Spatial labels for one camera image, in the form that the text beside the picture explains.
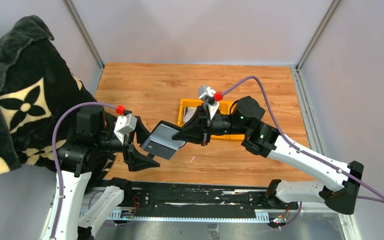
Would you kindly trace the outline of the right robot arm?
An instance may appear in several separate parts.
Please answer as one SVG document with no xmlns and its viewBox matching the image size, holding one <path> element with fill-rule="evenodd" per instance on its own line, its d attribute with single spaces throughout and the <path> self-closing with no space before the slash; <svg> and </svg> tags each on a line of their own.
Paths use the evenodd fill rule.
<svg viewBox="0 0 384 240">
<path fill-rule="evenodd" d="M 289 203 L 309 202 L 352 215 L 364 166 L 357 161 L 340 162 L 298 144 L 263 122 L 264 113 L 250 96 L 236 100 L 229 114 L 216 112 L 213 117 L 208 106 L 202 104 L 173 139 L 206 146 L 212 136 L 242 135 L 241 145 L 251 154 L 286 163 L 313 177 L 313 181 L 272 180 L 264 197 L 270 208 L 283 209 Z"/>
</svg>

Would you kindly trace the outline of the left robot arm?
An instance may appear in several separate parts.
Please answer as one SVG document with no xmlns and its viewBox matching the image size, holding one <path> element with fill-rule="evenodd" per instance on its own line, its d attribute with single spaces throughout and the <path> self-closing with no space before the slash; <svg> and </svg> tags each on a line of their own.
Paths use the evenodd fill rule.
<svg viewBox="0 0 384 240">
<path fill-rule="evenodd" d="M 56 188 L 49 220 L 42 234 L 44 240 L 93 240 L 118 206 L 133 203 L 129 180 L 113 178 L 98 200 L 81 215 L 81 208 L 93 170 L 103 156 L 122 153 L 131 172 L 159 166 L 152 155 L 143 155 L 133 144 L 135 136 L 147 130 L 140 126 L 139 119 L 119 105 L 115 107 L 118 117 L 105 129 L 105 104 L 86 102 L 67 110 L 57 121 L 51 138 L 52 154 L 56 168 Z M 57 134 L 64 118 L 76 112 L 74 136 L 57 147 Z"/>
</svg>

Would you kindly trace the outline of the black leather card holder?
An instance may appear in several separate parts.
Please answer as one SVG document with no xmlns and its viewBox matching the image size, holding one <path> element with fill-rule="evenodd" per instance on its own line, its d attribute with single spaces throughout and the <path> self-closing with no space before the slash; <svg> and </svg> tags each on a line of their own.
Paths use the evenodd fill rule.
<svg viewBox="0 0 384 240">
<path fill-rule="evenodd" d="M 140 147 L 145 152 L 170 160 L 186 142 L 173 140 L 173 136 L 181 130 L 181 127 L 167 121 L 160 121 Z"/>
</svg>

